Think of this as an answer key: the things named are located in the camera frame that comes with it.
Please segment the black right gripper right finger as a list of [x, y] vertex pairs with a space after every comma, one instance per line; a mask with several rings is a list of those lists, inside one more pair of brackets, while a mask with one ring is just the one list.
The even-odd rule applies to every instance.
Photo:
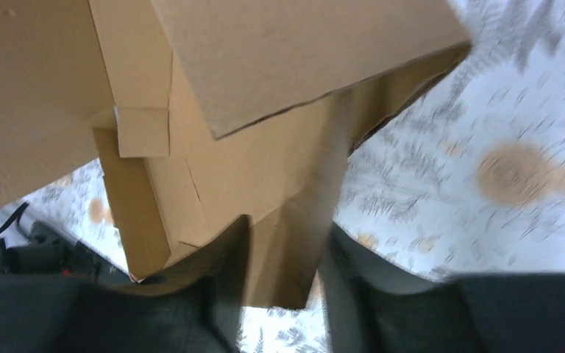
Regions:
[[319, 277], [334, 352], [565, 352], [565, 273], [432, 282], [333, 225]]

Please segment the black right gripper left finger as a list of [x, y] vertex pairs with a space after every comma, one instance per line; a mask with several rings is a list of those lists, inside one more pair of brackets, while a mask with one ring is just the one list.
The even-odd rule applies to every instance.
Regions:
[[251, 218], [166, 268], [109, 288], [73, 274], [9, 274], [0, 240], [0, 352], [237, 352]]

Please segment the cardboard box sheet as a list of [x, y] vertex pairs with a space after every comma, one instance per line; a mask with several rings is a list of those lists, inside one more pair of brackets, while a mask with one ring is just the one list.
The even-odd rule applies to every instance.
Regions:
[[245, 303], [301, 309], [349, 153], [470, 47], [447, 1], [0, 1], [0, 207], [99, 159], [132, 279], [246, 214]]

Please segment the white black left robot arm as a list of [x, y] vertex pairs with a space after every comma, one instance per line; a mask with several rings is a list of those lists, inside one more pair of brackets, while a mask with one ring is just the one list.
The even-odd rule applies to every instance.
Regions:
[[110, 261], [47, 221], [34, 220], [25, 230], [22, 220], [31, 210], [28, 202], [21, 202], [0, 226], [1, 274], [62, 274], [104, 285], [131, 283]]

